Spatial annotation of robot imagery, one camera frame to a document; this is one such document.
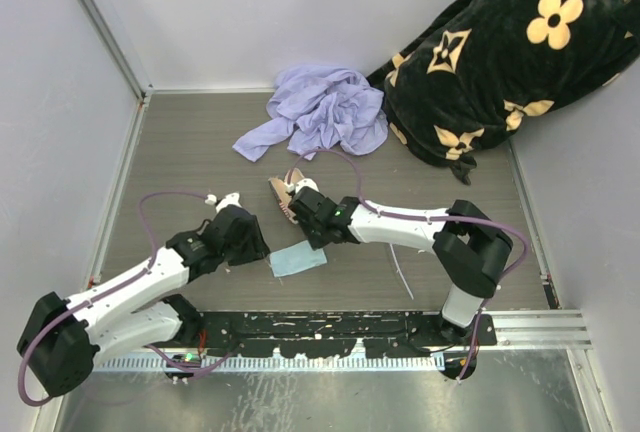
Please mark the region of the light blue cleaning cloth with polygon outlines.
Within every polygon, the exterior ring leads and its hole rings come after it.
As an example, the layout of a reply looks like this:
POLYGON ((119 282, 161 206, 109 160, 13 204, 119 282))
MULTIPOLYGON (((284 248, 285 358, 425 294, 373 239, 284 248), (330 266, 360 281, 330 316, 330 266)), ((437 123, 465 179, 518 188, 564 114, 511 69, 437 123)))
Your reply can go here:
POLYGON ((324 250, 313 249, 308 241, 277 250, 269 256, 269 265, 276 278, 295 275, 326 263, 324 250))

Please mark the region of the printed glasses case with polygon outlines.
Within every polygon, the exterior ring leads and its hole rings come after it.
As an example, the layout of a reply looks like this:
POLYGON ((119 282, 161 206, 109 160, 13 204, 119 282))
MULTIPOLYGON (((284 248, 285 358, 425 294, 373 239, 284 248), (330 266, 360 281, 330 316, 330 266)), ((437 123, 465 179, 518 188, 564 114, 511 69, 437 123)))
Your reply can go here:
POLYGON ((288 171, 283 178, 270 177, 268 185, 278 203, 284 216, 294 225, 297 224, 295 213, 289 208, 289 203, 293 198, 296 184, 304 180, 305 176, 299 168, 288 171))

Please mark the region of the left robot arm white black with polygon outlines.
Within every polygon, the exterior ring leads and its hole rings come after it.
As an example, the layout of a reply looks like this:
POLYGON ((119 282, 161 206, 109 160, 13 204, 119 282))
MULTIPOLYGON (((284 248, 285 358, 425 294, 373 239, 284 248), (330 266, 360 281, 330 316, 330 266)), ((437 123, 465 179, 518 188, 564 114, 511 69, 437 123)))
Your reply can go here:
POLYGON ((245 265, 269 253, 257 217, 230 204, 114 279, 66 299, 55 292, 42 296, 17 344, 21 399, 38 403, 26 391, 28 372, 53 399, 131 350, 166 342, 191 347, 201 338, 203 318, 178 289, 221 265, 245 265))

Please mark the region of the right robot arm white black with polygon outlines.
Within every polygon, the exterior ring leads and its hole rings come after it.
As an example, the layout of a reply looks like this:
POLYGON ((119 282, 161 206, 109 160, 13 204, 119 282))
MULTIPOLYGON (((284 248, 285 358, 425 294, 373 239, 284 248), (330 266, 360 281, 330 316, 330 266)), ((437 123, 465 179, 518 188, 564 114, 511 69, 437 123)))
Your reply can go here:
POLYGON ((336 203, 302 186, 288 208, 314 249, 387 243, 434 254, 452 282, 438 322, 440 337, 452 346, 473 335, 473 320, 494 296, 513 248, 509 236, 465 200, 444 209, 403 209, 356 197, 336 203))

